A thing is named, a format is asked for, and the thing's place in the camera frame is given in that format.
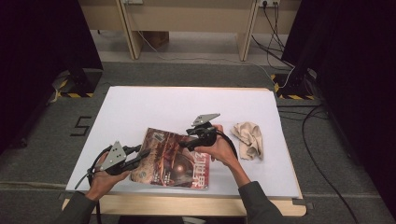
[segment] wall socket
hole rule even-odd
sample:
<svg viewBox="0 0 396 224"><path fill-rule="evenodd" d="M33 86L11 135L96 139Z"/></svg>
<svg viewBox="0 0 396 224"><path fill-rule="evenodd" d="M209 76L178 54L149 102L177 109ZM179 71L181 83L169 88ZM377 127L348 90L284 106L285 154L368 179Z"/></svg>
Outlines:
<svg viewBox="0 0 396 224"><path fill-rule="evenodd" d="M260 7L262 7L262 3L266 1L267 7L273 7L275 3L279 6L280 0L260 0Z"/></svg>

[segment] magazine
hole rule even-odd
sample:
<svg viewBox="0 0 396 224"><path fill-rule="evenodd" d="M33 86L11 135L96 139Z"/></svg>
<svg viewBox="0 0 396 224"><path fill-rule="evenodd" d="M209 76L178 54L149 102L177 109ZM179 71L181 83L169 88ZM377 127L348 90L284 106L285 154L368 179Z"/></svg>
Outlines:
<svg viewBox="0 0 396 224"><path fill-rule="evenodd" d="M178 144L193 139L195 137L148 128L139 153L145 150L150 153L132 170L130 179L164 187L208 188L210 155L189 151Z"/></svg>

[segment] black stand base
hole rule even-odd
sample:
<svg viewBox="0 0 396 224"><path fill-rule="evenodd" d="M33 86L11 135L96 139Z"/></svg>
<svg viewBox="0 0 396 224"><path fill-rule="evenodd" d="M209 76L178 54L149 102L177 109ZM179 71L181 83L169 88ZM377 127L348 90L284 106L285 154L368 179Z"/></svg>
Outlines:
<svg viewBox="0 0 396 224"><path fill-rule="evenodd" d="M289 78L289 74L274 74L271 75L275 83L276 96L281 99L292 100L313 100L311 88L306 83L305 77L303 78Z"/></svg>
<svg viewBox="0 0 396 224"><path fill-rule="evenodd" d="M62 97L92 97L93 92L102 76L100 72L85 72L85 77L68 76L59 89L58 96Z"/></svg>

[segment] sleeve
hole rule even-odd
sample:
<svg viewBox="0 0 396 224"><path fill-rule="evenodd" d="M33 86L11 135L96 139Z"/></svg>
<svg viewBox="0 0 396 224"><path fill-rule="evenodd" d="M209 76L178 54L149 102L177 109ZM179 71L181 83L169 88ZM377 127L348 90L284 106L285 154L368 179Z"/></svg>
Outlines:
<svg viewBox="0 0 396 224"><path fill-rule="evenodd" d="M239 188L242 202L247 209L249 224L284 224L287 223L277 207L265 195L259 182L250 182Z"/></svg>
<svg viewBox="0 0 396 224"><path fill-rule="evenodd" d="M62 213L53 224L86 224L90 222L91 213L96 206L95 201L86 198L81 192L75 192Z"/></svg>

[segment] person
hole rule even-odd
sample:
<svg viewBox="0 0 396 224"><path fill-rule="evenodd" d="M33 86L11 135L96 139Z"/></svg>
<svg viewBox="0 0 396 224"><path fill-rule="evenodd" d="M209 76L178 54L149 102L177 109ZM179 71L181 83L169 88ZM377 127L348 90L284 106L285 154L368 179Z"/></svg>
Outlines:
<svg viewBox="0 0 396 224"><path fill-rule="evenodd" d="M221 125L213 126L223 132ZM218 135L217 141L213 146L196 147L194 150L211 155L212 161L221 161L230 169L238 186L243 205L247 210L247 223L286 223L286 219L283 218L277 207L266 197L259 182L250 181L225 139ZM106 154L100 158L98 163L103 162L105 157ZM106 195L114 185L125 179L128 174L128 171L120 175L109 175L105 171L95 173L91 188L87 193L84 195L81 192L75 192L66 208L53 223L89 223L92 210L99 199Z"/></svg>

